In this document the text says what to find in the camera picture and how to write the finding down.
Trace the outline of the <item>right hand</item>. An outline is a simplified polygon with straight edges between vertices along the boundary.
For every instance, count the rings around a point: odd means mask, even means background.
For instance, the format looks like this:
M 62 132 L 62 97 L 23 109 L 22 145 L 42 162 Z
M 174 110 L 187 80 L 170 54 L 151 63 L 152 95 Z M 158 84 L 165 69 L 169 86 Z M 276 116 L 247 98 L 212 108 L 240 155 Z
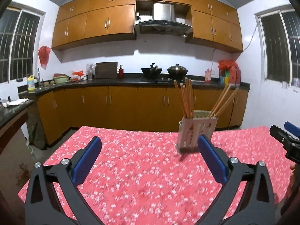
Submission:
M 290 170 L 292 170 L 291 176 L 290 176 L 290 178 L 289 178 L 289 181 L 290 181 L 290 185 L 291 185 L 291 186 L 294 185 L 295 180 L 296 180 L 296 167 L 297 167 L 297 164 L 296 164 L 296 163 L 293 163 L 293 164 L 290 166 Z

